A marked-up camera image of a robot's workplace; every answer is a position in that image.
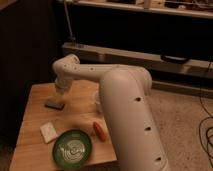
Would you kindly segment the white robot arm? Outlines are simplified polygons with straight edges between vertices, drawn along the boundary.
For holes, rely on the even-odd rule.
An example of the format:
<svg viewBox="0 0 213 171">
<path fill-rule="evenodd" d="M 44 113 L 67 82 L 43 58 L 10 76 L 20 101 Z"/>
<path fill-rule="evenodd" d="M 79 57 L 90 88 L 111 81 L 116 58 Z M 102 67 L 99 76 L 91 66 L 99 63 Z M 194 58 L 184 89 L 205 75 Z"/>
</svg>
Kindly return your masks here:
<svg viewBox="0 0 213 171">
<path fill-rule="evenodd" d="M 121 171 L 171 171 L 146 95 L 152 87 L 143 67 L 82 64 L 70 54 L 53 63 L 56 91 L 75 79 L 99 84 L 99 98 Z"/>
</svg>

